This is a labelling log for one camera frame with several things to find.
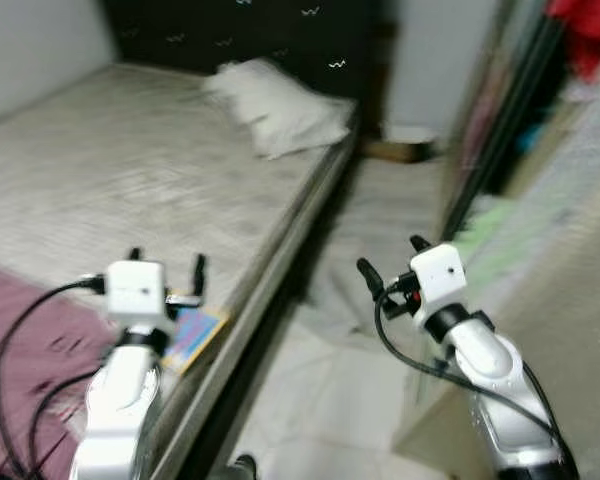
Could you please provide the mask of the yellow blue children's book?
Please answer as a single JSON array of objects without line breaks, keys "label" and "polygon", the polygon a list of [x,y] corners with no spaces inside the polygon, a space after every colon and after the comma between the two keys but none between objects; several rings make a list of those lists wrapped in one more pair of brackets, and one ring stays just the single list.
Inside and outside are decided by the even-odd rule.
[{"label": "yellow blue children's book", "polygon": [[204,308],[180,308],[176,317],[177,329],[171,338],[160,365],[184,375],[198,357],[227,324],[230,316]]}]

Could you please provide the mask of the purple cartoon print blanket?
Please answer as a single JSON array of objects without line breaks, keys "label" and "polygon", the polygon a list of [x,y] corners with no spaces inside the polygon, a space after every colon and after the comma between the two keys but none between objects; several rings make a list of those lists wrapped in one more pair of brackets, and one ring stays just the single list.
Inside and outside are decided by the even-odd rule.
[{"label": "purple cartoon print blanket", "polygon": [[[30,303],[47,292],[44,285],[0,270],[0,339]],[[32,413],[44,394],[61,381],[99,365],[114,333],[76,294],[58,294],[43,303],[13,335],[3,358],[2,396],[12,443],[29,457],[27,436]],[[79,426],[70,417],[82,406],[82,385],[64,389],[39,417],[38,453],[47,480],[68,480]],[[0,444],[0,480],[13,479]]]}]

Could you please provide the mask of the beige pillow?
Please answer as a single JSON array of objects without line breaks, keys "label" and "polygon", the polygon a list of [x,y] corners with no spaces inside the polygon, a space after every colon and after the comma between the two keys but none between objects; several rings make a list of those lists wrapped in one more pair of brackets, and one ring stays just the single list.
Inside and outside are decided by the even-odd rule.
[{"label": "beige pillow", "polygon": [[336,145],[351,133],[350,101],[306,87],[269,59],[223,64],[201,91],[248,129],[260,157]]}]

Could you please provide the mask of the white quilted mattress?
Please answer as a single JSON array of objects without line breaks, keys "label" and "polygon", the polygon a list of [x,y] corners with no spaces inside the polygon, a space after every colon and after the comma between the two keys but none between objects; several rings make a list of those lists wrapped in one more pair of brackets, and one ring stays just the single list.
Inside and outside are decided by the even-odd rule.
[{"label": "white quilted mattress", "polygon": [[0,269],[48,291],[131,248],[207,310],[254,319],[312,233],[350,143],[277,159],[203,79],[114,64],[0,122]]}]

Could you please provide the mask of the brown floor mat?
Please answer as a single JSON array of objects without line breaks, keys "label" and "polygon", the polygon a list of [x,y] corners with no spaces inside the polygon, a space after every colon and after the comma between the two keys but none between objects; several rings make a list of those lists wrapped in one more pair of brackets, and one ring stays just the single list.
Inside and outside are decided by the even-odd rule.
[{"label": "brown floor mat", "polygon": [[367,140],[361,145],[361,152],[364,156],[387,161],[387,163],[428,163],[434,156],[434,152],[436,152],[436,145],[436,140],[419,142]]}]

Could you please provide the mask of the beige fabric wardrobe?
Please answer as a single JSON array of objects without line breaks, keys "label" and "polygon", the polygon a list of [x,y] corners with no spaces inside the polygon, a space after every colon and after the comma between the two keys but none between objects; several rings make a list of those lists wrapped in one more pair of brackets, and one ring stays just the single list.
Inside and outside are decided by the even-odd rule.
[{"label": "beige fabric wardrobe", "polygon": [[580,479],[600,480],[600,72],[506,184],[465,257],[472,293],[536,374]]}]

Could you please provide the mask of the grey robot left leg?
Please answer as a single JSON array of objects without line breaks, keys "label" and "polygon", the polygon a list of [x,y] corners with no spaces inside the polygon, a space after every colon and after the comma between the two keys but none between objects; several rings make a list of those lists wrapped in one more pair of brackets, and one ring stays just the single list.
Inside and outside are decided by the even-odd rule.
[{"label": "grey robot left leg", "polygon": [[226,467],[228,480],[259,480],[258,465],[251,454],[240,454]]}]

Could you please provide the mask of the black tufted headboard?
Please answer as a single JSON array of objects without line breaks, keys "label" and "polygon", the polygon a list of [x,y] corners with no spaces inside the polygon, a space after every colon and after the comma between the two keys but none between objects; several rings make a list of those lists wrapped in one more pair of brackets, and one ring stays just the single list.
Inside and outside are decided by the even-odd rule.
[{"label": "black tufted headboard", "polygon": [[363,99],[382,0],[98,0],[131,63],[210,74],[271,60],[305,86]]}]

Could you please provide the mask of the red garment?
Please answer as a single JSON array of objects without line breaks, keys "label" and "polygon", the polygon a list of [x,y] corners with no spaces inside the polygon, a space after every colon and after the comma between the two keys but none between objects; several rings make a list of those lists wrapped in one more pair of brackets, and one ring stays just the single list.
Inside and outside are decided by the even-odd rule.
[{"label": "red garment", "polygon": [[600,77],[600,0],[550,0],[547,12],[565,29],[571,68],[585,83]]}]

